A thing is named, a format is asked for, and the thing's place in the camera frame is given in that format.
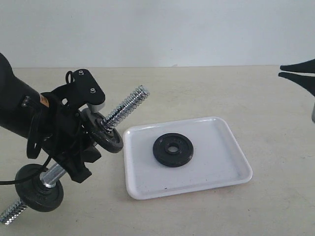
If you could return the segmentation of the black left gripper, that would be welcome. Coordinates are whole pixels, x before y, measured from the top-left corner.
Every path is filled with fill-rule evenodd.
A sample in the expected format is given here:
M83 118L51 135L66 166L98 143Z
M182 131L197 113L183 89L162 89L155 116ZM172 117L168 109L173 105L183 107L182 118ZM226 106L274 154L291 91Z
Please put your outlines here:
M36 159L41 150L59 155L79 132L78 109L83 105L74 85L63 85L51 92L27 90L27 157ZM94 163L101 157L94 141L81 142L81 158L63 161L63 168L72 181L83 183L92 175L85 163Z

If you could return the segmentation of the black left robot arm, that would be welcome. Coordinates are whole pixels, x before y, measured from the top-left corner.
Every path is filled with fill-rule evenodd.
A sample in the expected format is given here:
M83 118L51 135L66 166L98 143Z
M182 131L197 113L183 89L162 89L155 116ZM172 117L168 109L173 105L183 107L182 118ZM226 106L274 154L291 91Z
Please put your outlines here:
M0 125L27 139L27 158L41 150L82 183L91 176L83 152L92 141L83 129L79 109L102 105L105 93L86 69L68 72L71 80L49 92L38 92L18 79L4 55L0 57Z

